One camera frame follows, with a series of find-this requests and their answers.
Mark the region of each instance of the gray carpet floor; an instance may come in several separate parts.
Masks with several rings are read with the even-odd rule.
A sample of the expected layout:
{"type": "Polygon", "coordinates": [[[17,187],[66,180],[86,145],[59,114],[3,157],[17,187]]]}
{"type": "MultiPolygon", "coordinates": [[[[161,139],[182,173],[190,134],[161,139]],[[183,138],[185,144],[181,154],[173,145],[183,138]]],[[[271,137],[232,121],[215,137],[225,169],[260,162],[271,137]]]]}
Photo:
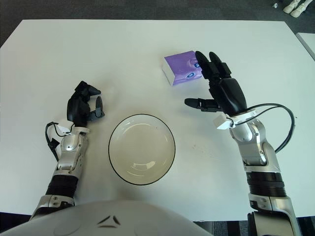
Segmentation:
{"type": "Polygon", "coordinates": [[[299,18],[290,0],[0,0],[0,45],[23,19],[150,19],[285,21],[294,33],[315,33],[315,1],[299,18]]]}

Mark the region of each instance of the bowl rim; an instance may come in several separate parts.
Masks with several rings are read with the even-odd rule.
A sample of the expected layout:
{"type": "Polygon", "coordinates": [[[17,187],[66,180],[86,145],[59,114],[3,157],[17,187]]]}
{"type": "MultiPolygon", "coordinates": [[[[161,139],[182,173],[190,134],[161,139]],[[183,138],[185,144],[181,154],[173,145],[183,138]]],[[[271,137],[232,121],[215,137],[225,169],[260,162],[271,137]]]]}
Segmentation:
{"type": "Polygon", "coordinates": [[[110,154],[109,154],[110,141],[112,140],[112,136],[113,136],[113,134],[114,134],[116,128],[117,128],[123,121],[125,121],[126,119],[128,119],[128,118],[130,118],[130,117],[134,117],[134,116],[138,116],[138,115],[151,116],[151,117],[154,117],[154,118],[156,118],[156,119],[159,119],[159,118],[157,118],[156,116],[153,116],[153,115],[150,115],[150,114],[139,113],[139,114],[134,114],[134,115],[131,115],[131,116],[129,116],[129,117],[126,117],[125,119],[123,119],[122,121],[120,121],[120,122],[116,125],[116,127],[114,128],[114,130],[113,130],[113,132],[112,132],[112,134],[111,134],[111,136],[110,136],[110,138],[109,138],[109,142],[108,142],[108,159],[109,159],[110,165],[112,166],[112,168],[113,168],[113,170],[115,171],[115,173],[116,173],[123,181],[125,181],[125,182],[127,182],[127,183],[131,183],[131,184],[133,184],[133,185],[141,186],[141,185],[149,185],[149,184],[155,183],[155,182],[157,182],[158,180],[160,180],[162,177],[164,177],[164,176],[167,174],[167,172],[171,169],[171,167],[172,167],[172,165],[173,165],[173,163],[174,163],[175,154],[176,154],[176,144],[175,144],[174,135],[173,135],[171,129],[167,126],[167,124],[165,124],[164,121],[162,121],[161,119],[159,119],[159,120],[168,128],[168,130],[169,130],[169,132],[171,133],[172,138],[173,138],[173,142],[174,142],[174,156],[173,156],[173,160],[172,160],[171,165],[169,166],[169,168],[167,169],[167,171],[166,171],[160,178],[158,178],[158,179],[156,179],[156,180],[154,180],[154,181],[152,181],[152,182],[150,182],[150,183],[144,183],[144,184],[132,183],[132,182],[130,182],[130,181],[124,179],[123,177],[121,177],[121,176],[119,175],[119,173],[115,170],[115,168],[114,168],[114,166],[113,166],[113,163],[112,163],[112,161],[111,161],[111,159],[110,159],[110,154]]]}

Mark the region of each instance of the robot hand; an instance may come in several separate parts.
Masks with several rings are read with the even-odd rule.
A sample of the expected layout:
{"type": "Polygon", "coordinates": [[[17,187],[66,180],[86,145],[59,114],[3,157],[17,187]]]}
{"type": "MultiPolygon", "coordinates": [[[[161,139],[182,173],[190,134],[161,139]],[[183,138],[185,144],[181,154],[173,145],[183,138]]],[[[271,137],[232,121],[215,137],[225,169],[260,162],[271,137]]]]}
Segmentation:
{"type": "Polygon", "coordinates": [[[201,109],[203,112],[222,111],[229,116],[243,112],[246,108],[246,100],[238,82],[231,78],[231,71],[225,62],[213,52],[209,53],[210,62],[199,51],[195,53],[202,69],[202,75],[209,80],[209,92],[214,100],[185,99],[185,104],[201,109]]]}

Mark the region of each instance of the white object on floor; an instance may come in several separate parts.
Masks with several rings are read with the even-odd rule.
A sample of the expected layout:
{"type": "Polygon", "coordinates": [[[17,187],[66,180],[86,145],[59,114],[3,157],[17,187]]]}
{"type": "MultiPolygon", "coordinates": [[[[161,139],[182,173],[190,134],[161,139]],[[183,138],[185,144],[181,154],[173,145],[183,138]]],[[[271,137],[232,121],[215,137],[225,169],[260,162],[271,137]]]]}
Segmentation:
{"type": "Polygon", "coordinates": [[[315,33],[297,33],[296,37],[315,60],[315,33]]]}
{"type": "Polygon", "coordinates": [[[297,9],[295,9],[294,11],[292,11],[291,12],[291,16],[293,16],[293,17],[295,17],[295,18],[297,18],[297,17],[299,17],[300,15],[301,15],[301,13],[303,12],[303,11],[305,11],[306,10],[306,7],[304,6],[304,4],[302,3],[301,5],[299,5],[299,7],[297,8],[297,9]]]}
{"type": "Polygon", "coordinates": [[[110,138],[108,152],[115,172],[122,179],[145,185],[159,180],[171,168],[175,142],[164,122],[140,114],[119,123],[110,138]]]}
{"type": "Polygon", "coordinates": [[[293,9],[297,7],[301,0],[293,0],[288,6],[286,6],[283,11],[287,14],[289,14],[293,9]]]}
{"type": "MultiPolygon", "coordinates": [[[[23,20],[0,48],[0,211],[32,214],[45,194],[56,166],[45,126],[66,117],[84,80],[102,91],[108,116],[88,124],[76,205],[133,199],[189,220],[247,220],[253,209],[237,144],[213,125],[218,113],[184,104],[189,97],[211,99],[208,81],[171,87],[160,68],[163,56],[190,49],[213,51],[226,62],[248,106],[277,102],[294,112],[293,137],[277,157],[296,216],[315,215],[315,61],[285,22],[274,21],[23,20]],[[146,186],[123,181],[108,157],[118,122],[140,113],[164,121],[176,142],[170,170],[146,186]]],[[[275,148],[290,127],[282,110],[261,117],[275,148]]]]}

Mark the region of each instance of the black triangle logo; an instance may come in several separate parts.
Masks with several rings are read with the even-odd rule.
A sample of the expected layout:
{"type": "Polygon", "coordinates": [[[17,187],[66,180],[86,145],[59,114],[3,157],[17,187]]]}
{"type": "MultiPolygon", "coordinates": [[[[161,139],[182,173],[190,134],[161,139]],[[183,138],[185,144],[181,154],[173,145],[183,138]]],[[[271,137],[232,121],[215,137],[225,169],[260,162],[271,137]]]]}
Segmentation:
{"type": "Polygon", "coordinates": [[[97,225],[99,228],[117,228],[120,225],[120,222],[118,221],[116,216],[109,215],[100,222],[98,222],[97,225]],[[114,221],[114,224],[103,224],[105,221],[108,222],[109,219],[112,219],[114,221]]]}

